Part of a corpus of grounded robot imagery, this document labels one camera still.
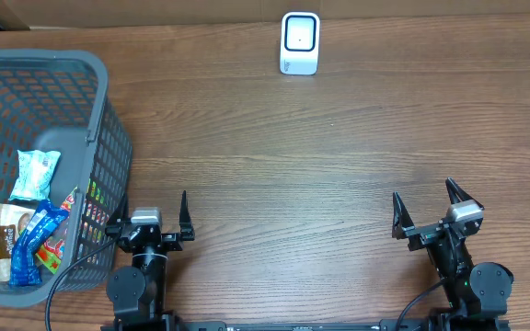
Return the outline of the green Haribo candy bag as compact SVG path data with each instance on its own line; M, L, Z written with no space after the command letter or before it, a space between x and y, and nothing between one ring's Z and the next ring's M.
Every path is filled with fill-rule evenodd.
M88 181L87 196L94 201L86 201L86 218L97 225L104 224L109 218L109 215L103 210L107 204L101 188L95 181ZM44 266L52 274L55 274L61 266L68 230L69 218L65 218L36 253L36 258L39 260L38 265ZM92 239L96 244L100 244L102 236L100 230L85 222L85 229L81 231L82 238Z

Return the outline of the blue snack packet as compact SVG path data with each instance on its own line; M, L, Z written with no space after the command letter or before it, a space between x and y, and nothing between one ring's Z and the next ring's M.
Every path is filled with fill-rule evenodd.
M50 200L41 200L24 231L12 249L11 287L41 284L35 254L59 225L69 216L69 211L55 207Z

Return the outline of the teal white snack packet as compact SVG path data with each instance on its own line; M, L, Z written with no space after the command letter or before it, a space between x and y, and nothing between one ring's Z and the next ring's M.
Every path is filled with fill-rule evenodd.
M18 151L18 177L9 199L46 200L60 157L61 153L58 151Z

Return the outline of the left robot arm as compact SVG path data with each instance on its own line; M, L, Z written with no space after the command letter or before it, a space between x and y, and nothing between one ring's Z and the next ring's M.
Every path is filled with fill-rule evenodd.
M113 304L114 322L110 330L184 330L186 326L173 312L165 310L167 261L169 252L181 251L195 239L186 194L181 195L179 230L162 231L162 214L157 207L138 208L128 213L128 198L107 221L105 234L123 252L132 255L132 264L109 276L106 293Z

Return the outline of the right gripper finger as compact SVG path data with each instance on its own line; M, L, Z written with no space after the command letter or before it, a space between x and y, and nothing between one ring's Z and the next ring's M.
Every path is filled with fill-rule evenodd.
M447 189L449 200L452 204L457 204L460 202L465 202L469 200L473 200L481 209L484 209L484 206L476 199L474 199L472 196L470 196L468 193L466 193L455 181L452 177L448 177L445 180L445 186Z
M393 233L406 233L415 229L414 222L411 220L404 202L396 191L393 193L393 211Z

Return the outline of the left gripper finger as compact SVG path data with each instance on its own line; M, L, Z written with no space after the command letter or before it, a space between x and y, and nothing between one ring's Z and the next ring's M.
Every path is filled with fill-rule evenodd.
M121 223L123 220L126 220L128 218L128 211L129 211L128 197L127 197L127 194L124 193L120 199L120 202L117 208L114 210L114 212L109 217L108 225L117 225Z
M186 191L183 191L181 195L179 227L181 234L193 234L193 225L190 217Z

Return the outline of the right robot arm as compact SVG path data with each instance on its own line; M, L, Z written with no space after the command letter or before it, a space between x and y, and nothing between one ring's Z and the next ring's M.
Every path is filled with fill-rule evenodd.
M412 221L400 195L393 194L392 236L407 239L410 251L425 249L439 280L409 302L389 329L508 330L510 323L500 317L507 313L514 275L499 263L473 262L466 239L480 230L484 206L452 178L445 185L450 200L445 216L421 227ZM447 307L433 308L423 319L407 318L414 305L439 288Z

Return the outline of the beige cookie pouch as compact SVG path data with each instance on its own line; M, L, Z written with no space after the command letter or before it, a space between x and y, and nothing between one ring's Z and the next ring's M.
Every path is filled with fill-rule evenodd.
M13 247L33 213L33 209L0 203L0 282L10 280Z

